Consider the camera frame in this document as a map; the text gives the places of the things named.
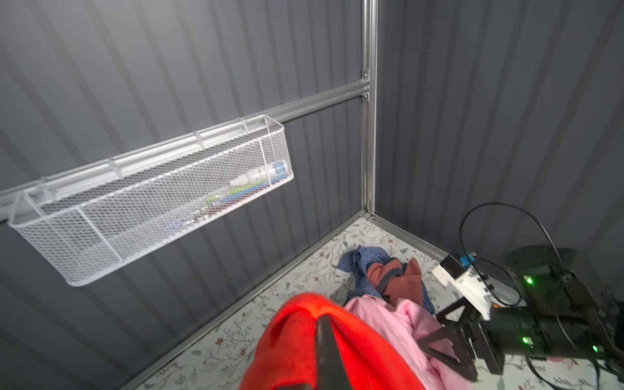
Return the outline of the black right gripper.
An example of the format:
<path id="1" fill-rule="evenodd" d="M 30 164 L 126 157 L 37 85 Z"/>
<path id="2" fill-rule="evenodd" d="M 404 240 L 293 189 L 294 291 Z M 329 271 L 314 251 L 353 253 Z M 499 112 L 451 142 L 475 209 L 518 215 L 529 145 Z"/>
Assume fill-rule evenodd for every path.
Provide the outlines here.
<path id="1" fill-rule="evenodd" d="M 458 375 L 476 382 L 475 358 L 494 375 L 504 372 L 507 355 L 531 352 L 531 316 L 526 307 L 494 309 L 485 320 L 465 298 L 435 315 L 441 328 L 418 340 L 419 348 Z"/>

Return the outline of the red cloth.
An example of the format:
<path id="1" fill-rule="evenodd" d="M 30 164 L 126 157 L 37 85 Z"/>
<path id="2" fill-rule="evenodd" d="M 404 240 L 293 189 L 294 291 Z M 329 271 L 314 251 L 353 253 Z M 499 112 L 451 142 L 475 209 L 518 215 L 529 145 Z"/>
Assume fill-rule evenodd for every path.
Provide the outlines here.
<path id="1" fill-rule="evenodd" d="M 379 333 L 316 293 L 287 301 L 266 326 L 242 389 L 422 389 Z"/>

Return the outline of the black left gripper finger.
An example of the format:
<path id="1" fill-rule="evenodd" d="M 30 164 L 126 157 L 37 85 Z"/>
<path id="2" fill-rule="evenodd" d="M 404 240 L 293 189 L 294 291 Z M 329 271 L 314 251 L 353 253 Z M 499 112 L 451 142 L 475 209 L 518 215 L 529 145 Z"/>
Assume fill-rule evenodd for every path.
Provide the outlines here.
<path id="1" fill-rule="evenodd" d="M 321 316 L 316 322 L 316 388 L 318 390 L 352 389 L 331 324 L 329 315 Z"/>

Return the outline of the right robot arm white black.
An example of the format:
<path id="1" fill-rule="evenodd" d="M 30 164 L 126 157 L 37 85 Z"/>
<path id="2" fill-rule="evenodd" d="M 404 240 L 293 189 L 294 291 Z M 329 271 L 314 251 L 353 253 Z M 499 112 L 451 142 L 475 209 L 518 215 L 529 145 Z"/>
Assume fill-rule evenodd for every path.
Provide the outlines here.
<path id="1" fill-rule="evenodd" d="M 593 292 L 573 266 L 578 253 L 530 245 L 506 260 L 519 299 L 496 307 L 493 287 L 474 265 L 475 255 L 452 254 L 434 270 L 442 284 L 461 293 L 433 315 L 427 309 L 416 263 L 372 259 L 363 248 L 340 263 L 361 275 L 346 310 L 377 331 L 428 388 L 460 389 L 478 379 L 476 361 L 502 375 L 505 358 L 585 358 L 596 371 L 623 374 L 623 311 L 604 292 Z"/>

